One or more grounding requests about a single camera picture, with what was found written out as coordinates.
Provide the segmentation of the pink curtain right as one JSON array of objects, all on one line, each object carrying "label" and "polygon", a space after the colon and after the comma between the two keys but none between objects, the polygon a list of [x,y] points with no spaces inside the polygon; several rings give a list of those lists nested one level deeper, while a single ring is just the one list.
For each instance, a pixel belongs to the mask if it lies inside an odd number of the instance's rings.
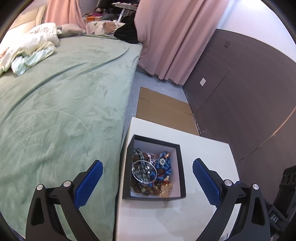
[{"label": "pink curtain right", "polygon": [[139,66],[159,79],[184,85],[228,3],[141,0],[134,18],[142,44]]}]

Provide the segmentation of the flattened cardboard sheet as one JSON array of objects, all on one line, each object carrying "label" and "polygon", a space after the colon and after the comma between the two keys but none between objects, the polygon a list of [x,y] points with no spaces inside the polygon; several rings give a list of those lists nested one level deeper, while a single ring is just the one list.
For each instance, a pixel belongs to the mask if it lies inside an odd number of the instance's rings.
[{"label": "flattened cardboard sheet", "polygon": [[188,103],[141,87],[136,117],[182,132],[199,135]]}]

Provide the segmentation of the black jewelry box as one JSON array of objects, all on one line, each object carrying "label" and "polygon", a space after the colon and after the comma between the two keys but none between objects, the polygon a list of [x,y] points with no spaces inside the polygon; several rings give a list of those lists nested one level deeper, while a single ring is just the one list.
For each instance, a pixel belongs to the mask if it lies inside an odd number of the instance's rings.
[{"label": "black jewelry box", "polygon": [[185,197],[180,145],[133,135],[127,147],[122,198],[170,201]]}]

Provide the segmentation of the floral pillow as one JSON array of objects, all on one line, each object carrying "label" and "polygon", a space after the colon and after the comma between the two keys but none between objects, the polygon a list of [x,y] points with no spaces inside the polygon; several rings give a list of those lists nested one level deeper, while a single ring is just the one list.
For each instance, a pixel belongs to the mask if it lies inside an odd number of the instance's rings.
[{"label": "floral pillow", "polygon": [[87,24],[91,35],[108,35],[116,31],[117,25],[113,21],[92,21]]}]

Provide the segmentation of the green bed blanket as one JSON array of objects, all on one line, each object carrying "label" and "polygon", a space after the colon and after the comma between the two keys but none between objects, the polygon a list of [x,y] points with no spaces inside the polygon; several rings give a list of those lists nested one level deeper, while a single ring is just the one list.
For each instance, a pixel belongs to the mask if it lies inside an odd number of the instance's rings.
[{"label": "green bed blanket", "polygon": [[63,38],[21,76],[1,76],[1,213],[24,235],[37,185],[57,187],[95,160],[103,175],[80,208],[100,240],[112,240],[125,113],[142,46]]}]

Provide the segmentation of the gold butterfly brooch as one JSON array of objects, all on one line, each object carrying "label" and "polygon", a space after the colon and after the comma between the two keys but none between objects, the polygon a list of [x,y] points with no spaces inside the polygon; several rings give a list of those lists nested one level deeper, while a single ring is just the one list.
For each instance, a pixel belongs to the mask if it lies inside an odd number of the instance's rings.
[{"label": "gold butterfly brooch", "polygon": [[169,198],[173,183],[167,183],[161,186],[159,198]]}]

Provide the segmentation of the white wall switch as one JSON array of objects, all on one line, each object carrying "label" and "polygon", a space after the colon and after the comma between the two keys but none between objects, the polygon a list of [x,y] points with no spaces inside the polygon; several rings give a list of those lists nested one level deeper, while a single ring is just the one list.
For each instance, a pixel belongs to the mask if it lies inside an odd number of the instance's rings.
[{"label": "white wall switch", "polygon": [[201,86],[204,86],[205,83],[206,83],[206,79],[205,78],[202,78],[201,81],[200,81],[200,85]]}]

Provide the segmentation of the pink curtain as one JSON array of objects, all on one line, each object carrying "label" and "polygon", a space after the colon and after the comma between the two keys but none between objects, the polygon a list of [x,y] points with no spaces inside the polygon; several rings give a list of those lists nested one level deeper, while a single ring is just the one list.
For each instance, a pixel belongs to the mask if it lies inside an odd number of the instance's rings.
[{"label": "pink curtain", "polygon": [[77,0],[52,0],[48,1],[45,23],[55,23],[57,26],[63,24],[75,24],[89,33],[88,25],[83,20],[80,1]]},{"label": "pink curtain", "polygon": [[184,85],[228,3],[141,0],[134,18],[142,44],[139,66],[159,79]]}]

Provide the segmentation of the silver bangle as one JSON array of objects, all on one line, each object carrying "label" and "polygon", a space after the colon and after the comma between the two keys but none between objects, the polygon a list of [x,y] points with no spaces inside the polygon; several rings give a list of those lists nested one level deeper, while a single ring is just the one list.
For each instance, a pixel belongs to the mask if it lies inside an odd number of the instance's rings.
[{"label": "silver bangle", "polygon": [[148,161],[138,160],[132,164],[132,175],[141,184],[152,184],[158,175],[156,168]]}]

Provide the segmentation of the black device green light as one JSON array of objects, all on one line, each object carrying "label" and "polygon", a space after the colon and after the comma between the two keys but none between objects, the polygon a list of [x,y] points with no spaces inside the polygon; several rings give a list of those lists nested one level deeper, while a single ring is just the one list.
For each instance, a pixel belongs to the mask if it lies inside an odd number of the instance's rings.
[{"label": "black device green light", "polygon": [[275,201],[268,211],[271,236],[295,240],[295,166],[284,170]]}]

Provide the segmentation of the white crumpled duvet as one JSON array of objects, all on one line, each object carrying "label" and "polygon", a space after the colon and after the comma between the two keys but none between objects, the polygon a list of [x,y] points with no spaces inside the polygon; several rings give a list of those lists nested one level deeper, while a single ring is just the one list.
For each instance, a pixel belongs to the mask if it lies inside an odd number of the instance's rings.
[{"label": "white crumpled duvet", "polygon": [[12,70],[20,76],[52,55],[59,45],[61,27],[44,23],[27,33],[9,35],[1,43],[1,73]]}]

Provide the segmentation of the pink curtain left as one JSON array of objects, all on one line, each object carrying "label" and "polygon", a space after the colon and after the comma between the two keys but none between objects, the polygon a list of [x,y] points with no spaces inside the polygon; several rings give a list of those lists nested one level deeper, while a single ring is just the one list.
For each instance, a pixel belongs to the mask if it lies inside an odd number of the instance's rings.
[{"label": "pink curtain left", "polygon": [[80,1],[77,0],[52,0],[48,1],[45,23],[55,23],[57,26],[63,24],[75,24],[89,33],[88,25],[83,20]]}]

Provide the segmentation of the grey plush toy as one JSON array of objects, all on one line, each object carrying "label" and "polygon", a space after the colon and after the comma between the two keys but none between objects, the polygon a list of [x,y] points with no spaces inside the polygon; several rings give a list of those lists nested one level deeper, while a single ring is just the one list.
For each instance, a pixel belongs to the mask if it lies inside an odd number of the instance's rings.
[{"label": "grey plush toy", "polygon": [[79,34],[85,34],[86,30],[83,30],[76,24],[63,24],[57,26],[58,37],[65,38],[65,37],[72,37]]}]

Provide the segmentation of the black garment on bed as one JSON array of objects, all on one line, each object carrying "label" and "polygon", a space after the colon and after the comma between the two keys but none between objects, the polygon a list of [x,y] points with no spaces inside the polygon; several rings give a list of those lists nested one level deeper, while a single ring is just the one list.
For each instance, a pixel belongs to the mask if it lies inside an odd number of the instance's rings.
[{"label": "black garment on bed", "polygon": [[118,28],[114,33],[114,37],[130,44],[139,43],[137,38],[137,29],[134,22],[126,23],[122,27]]}]

